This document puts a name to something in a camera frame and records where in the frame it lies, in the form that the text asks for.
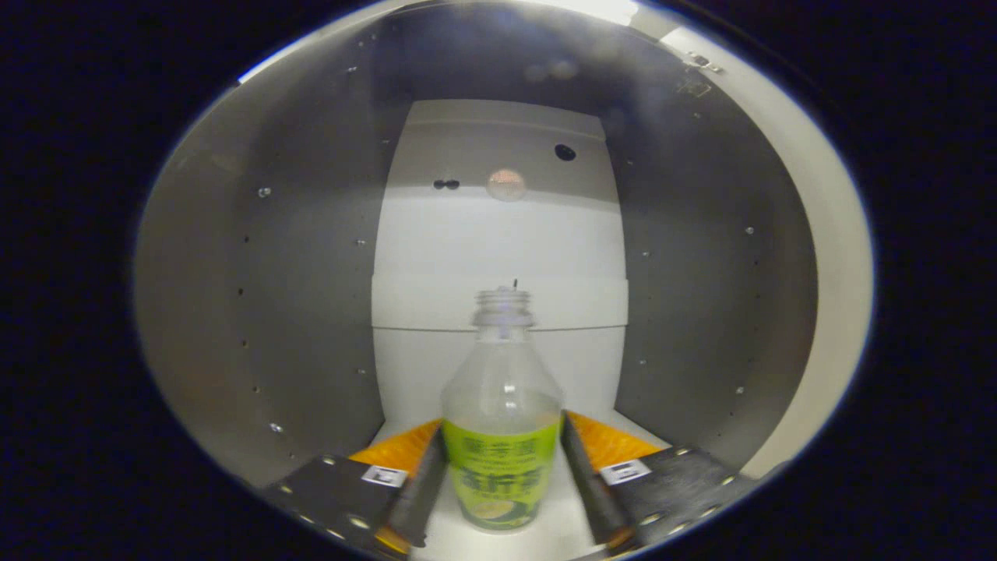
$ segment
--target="rivet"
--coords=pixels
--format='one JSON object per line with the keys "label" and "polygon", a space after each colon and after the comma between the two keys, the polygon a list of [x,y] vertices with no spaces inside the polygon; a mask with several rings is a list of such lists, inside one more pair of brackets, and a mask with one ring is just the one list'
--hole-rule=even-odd
{"label": "rivet", "polygon": [[648,514],[646,517],[644,517],[644,519],[640,521],[640,525],[647,526],[648,524],[652,522],[657,522],[658,520],[661,520],[661,513],[655,512],[654,514]]}
{"label": "rivet", "polygon": [[363,528],[365,530],[371,529],[370,525],[368,525],[367,522],[363,518],[360,518],[359,516],[354,516],[351,514],[349,516],[349,519],[350,519],[350,524],[353,524],[358,528]]}

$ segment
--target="small black hole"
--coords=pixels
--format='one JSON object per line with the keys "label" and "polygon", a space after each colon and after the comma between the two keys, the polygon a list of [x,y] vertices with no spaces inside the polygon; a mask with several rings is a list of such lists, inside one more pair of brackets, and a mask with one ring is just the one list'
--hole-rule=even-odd
{"label": "small black hole", "polygon": [[575,153],[574,153],[574,151],[571,150],[570,147],[568,147],[566,145],[563,145],[563,144],[558,144],[557,146],[555,146],[554,147],[554,153],[557,154],[558,158],[561,158],[562,160],[564,160],[566,162],[570,162],[571,160],[574,160],[574,158],[576,156]]}

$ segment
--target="orange surface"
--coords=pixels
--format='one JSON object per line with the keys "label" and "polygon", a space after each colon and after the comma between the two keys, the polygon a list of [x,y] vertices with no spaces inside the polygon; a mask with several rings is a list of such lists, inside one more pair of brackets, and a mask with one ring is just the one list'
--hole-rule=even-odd
{"label": "orange surface", "polygon": [[353,454],[350,459],[392,469],[404,469],[409,472],[409,477],[412,477],[419,469],[419,461],[429,447],[437,427],[440,426],[440,420],[432,420],[378,442]]}
{"label": "orange surface", "polygon": [[578,432],[595,471],[664,449],[574,411],[568,411],[567,416]]}

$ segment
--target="bottle cap opening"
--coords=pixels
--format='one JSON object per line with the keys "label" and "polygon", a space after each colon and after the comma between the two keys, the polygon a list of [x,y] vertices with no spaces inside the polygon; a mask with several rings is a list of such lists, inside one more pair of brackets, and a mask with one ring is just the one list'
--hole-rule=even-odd
{"label": "bottle cap opening", "polygon": [[529,292],[508,286],[479,292],[478,311],[472,324],[529,327],[534,322],[533,315],[526,309],[528,303]]}

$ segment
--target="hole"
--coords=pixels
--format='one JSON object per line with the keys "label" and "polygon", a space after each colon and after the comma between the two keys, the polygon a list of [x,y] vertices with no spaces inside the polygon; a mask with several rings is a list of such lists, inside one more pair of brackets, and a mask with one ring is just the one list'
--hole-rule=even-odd
{"label": "hole", "polygon": [[686,526],[688,526],[688,525],[689,525],[688,522],[683,522],[683,523],[679,524],[678,526],[675,526],[674,528],[672,528],[672,531],[668,532],[668,535],[670,536],[670,535],[674,534],[675,532],[681,532],[682,530],[685,530]]}
{"label": "hole", "polygon": [[350,519],[350,524],[353,524],[358,528],[363,528],[364,530],[371,529],[370,525],[367,524],[367,521],[359,516],[354,516],[353,514],[350,514],[348,518]]}
{"label": "hole", "polygon": [[574,151],[571,150],[571,147],[569,147],[567,145],[563,145],[563,144],[558,144],[557,146],[555,146],[554,147],[554,153],[557,154],[558,158],[561,158],[562,160],[564,160],[566,162],[570,162],[571,160],[574,160],[575,156],[576,156],[575,153],[574,153]]}
{"label": "hole", "polygon": [[652,522],[657,522],[658,520],[661,520],[661,513],[655,512],[654,514],[648,514],[643,520],[641,520],[640,525],[646,526]]}

